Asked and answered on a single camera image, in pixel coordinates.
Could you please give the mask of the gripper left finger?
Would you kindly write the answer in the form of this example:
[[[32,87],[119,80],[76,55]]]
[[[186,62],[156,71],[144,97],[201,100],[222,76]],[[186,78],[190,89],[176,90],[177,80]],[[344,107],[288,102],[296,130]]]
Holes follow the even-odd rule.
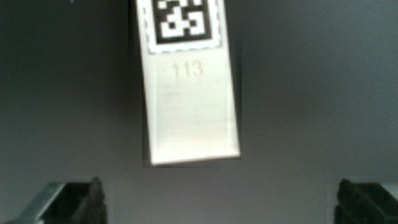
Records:
[[[16,224],[108,224],[101,180],[49,182],[14,220]]]

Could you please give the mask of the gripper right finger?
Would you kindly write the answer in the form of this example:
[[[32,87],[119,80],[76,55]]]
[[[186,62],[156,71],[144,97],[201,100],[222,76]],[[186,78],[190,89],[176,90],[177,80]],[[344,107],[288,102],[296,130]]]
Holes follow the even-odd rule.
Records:
[[[341,180],[334,224],[398,224],[398,182]]]

